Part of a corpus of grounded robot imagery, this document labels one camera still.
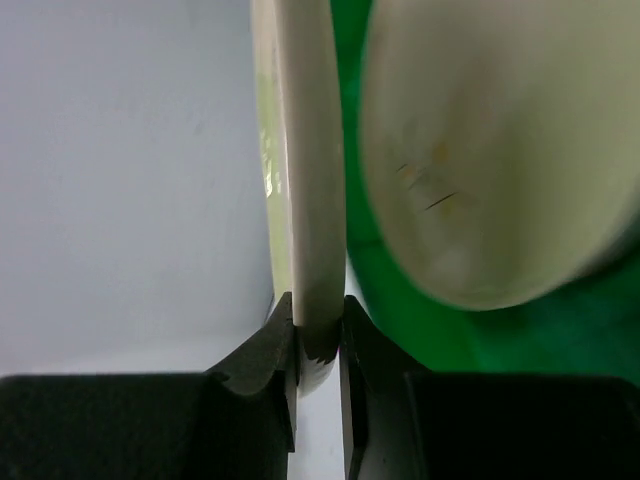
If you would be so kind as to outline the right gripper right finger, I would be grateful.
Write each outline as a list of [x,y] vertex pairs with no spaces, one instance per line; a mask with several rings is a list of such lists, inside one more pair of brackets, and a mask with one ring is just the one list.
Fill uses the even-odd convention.
[[622,379],[432,371],[351,296],[339,368],[349,479],[639,475],[639,390]]

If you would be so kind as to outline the green cream plate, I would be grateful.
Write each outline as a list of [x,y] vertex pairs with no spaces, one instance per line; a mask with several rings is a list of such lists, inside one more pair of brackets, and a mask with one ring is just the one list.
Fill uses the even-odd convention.
[[331,5],[253,1],[259,144],[274,293],[289,293],[298,391],[329,376],[344,308],[344,134]]
[[419,291],[519,305],[639,242],[635,1],[377,1],[359,151]]

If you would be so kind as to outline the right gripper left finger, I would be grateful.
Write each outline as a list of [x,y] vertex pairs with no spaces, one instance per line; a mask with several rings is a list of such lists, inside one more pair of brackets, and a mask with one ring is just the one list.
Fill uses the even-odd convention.
[[283,479],[295,448],[292,297],[213,367],[1,382],[5,479]]

